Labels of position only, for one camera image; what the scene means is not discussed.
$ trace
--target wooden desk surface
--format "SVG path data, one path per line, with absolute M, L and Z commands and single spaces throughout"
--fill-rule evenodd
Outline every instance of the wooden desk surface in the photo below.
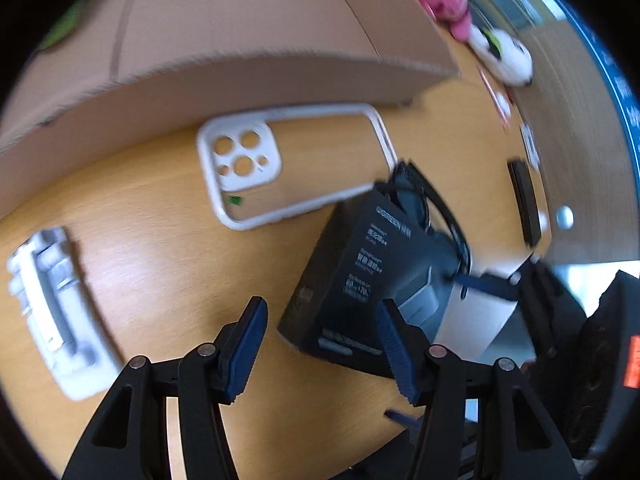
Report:
M 520 117 L 514 110 L 510 131 L 502 129 L 476 59 L 450 42 L 462 79 L 409 108 L 381 113 L 398 155 L 417 163 L 458 218 L 474 270 L 511 272 L 529 254 L 506 167 L 508 158 L 524 156 Z M 0 260 L 33 232 L 66 226 L 125 360 L 182 356 L 235 320 L 251 295 L 265 297 L 269 328 L 254 371 L 235 405 L 223 408 L 239 476 L 327 479 L 399 433 L 383 418 L 386 408 L 411 410 L 392 381 L 298 354 L 275 332 L 331 208 L 250 232 L 225 228 L 210 208 L 194 135 L 195 129 L 135 146 L 31 198 L 0 221 Z M 546 211 L 540 177 L 533 176 Z M 538 252 L 549 242 L 546 232 Z M 7 293 L 8 281 L 0 273 L 0 381 L 28 437 L 61 473 L 102 395 L 72 402 L 60 392 Z M 453 297 L 438 340 L 477 358 L 513 304 L 471 294 L 460 304 Z M 170 403 L 172 466 L 180 480 L 176 414 Z

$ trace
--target cardboard box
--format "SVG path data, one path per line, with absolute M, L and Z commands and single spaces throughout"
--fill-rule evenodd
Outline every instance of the cardboard box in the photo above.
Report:
M 3 111 L 0 217 L 91 161 L 215 115 L 401 102 L 457 74 L 415 0 L 90 0 Z

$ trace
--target white plastic part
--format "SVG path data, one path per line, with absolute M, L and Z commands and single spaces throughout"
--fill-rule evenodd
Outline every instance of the white plastic part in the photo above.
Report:
M 538 221 L 540 222 L 540 231 L 546 232 L 549 229 L 549 217 L 544 211 L 538 211 Z
M 522 124 L 520 126 L 520 133 L 522 134 L 522 142 L 524 142 L 524 149 L 527 152 L 527 159 L 530 166 L 540 172 L 540 156 L 536 149 L 536 141 L 533 138 L 533 132 L 528 124 Z
M 62 227 L 39 231 L 7 261 L 9 292 L 64 394 L 83 400 L 109 388 L 122 362 L 92 313 Z
M 511 118 L 511 106 L 509 101 L 502 92 L 496 92 L 495 98 L 498 101 L 498 106 L 502 109 L 504 115 L 509 119 Z
M 223 190 L 230 191 L 247 189 L 258 184 L 264 184 L 265 182 L 261 180 L 260 182 L 258 182 L 258 184 L 251 184 L 249 186 L 243 186 L 239 188 L 234 187 L 236 186 L 236 184 L 234 184 L 233 181 L 228 181 L 231 182 L 230 185 L 233 187 L 233 189 L 229 189 L 227 187 L 228 185 L 225 185 L 225 187 L 223 187 L 221 175 L 218 173 L 220 159 L 218 158 L 218 155 L 214 152 L 212 147 L 212 143 L 215 139 L 227 136 L 232 140 L 236 140 L 238 136 L 241 136 L 244 132 L 247 131 L 257 132 L 262 137 L 262 132 L 265 132 L 265 128 L 269 131 L 269 133 L 271 132 L 270 128 L 268 127 L 268 123 L 270 121 L 286 121 L 293 119 L 352 115 L 364 115 L 369 119 L 369 121 L 371 122 L 371 126 L 376 133 L 378 141 L 380 142 L 380 147 L 382 148 L 382 152 L 385 155 L 385 160 L 389 167 L 389 170 L 393 170 L 393 168 L 398 163 L 398 156 L 394 151 L 393 145 L 391 144 L 391 140 L 389 139 L 389 135 L 386 132 L 386 128 L 384 123 L 382 122 L 380 114 L 373 106 L 367 104 L 326 104 L 285 108 L 267 108 L 265 110 L 257 110 L 254 112 L 246 112 L 212 119 L 204 124 L 204 126 L 198 133 L 196 145 L 198 147 L 198 154 L 200 155 L 200 164 L 202 165 L 202 171 L 204 172 L 204 177 L 207 183 L 207 190 L 209 191 L 209 197 L 213 205 L 213 211 L 215 212 L 220 222 L 235 231 L 246 231 L 248 229 L 260 227 L 261 225 L 278 222 L 284 218 L 290 218 L 292 216 L 313 211 L 315 209 L 320 209 L 327 204 L 352 198 L 371 189 L 373 183 L 356 186 L 334 193 L 329 193 L 324 196 L 313 198 L 311 200 L 306 200 L 304 202 L 298 202 L 297 204 L 274 211 L 269 211 L 268 213 L 264 213 L 246 220 L 234 220 L 227 214 L 225 209 L 225 204 L 222 197 Z M 248 152 L 247 156 L 249 155 L 255 155 L 255 153 Z M 277 161 L 279 161 L 277 171 L 278 173 L 280 173 L 282 162 L 279 154 L 277 155 Z

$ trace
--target black rectangular object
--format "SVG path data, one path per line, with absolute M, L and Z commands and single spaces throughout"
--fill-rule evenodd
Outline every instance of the black rectangular object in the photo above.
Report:
M 527 163 L 520 158 L 510 160 L 507 162 L 507 166 L 518 202 L 522 235 L 525 243 L 533 248 L 538 244 L 540 238 L 542 238 L 542 231 L 540 230 L 538 204 L 536 203 L 536 194 L 533 191 L 529 167 Z
M 392 377 L 378 339 L 375 309 L 384 298 L 400 305 L 430 283 L 437 307 L 421 326 L 434 333 L 459 264 L 446 234 L 426 234 L 372 190 L 336 206 L 278 332 L 314 357 Z
M 560 427 L 574 458 L 602 456 L 640 398 L 626 375 L 640 337 L 640 281 L 619 270 L 580 330 L 570 402 Z

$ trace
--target metal screw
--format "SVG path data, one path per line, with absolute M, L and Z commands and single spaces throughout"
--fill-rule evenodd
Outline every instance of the metal screw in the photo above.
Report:
M 514 363 L 508 357 L 501 357 L 498 359 L 498 366 L 500 370 L 504 370 L 505 372 L 511 372 L 516 367 L 516 363 Z
M 134 370 L 137 370 L 138 368 L 142 368 L 145 363 L 146 357 L 144 357 L 143 355 L 136 355 L 131 359 L 131 361 L 129 361 L 129 366 Z
M 447 349 L 442 345 L 431 345 L 429 347 L 429 355 L 431 357 L 435 357 L 436 359 L 442 359 L 445 355 L 447 355 Z
M 198 346 L 198 354 L 202 357 L 209 357 L 216 353 L 216 347 L 213 346 L 213 343 L 204 343 Z

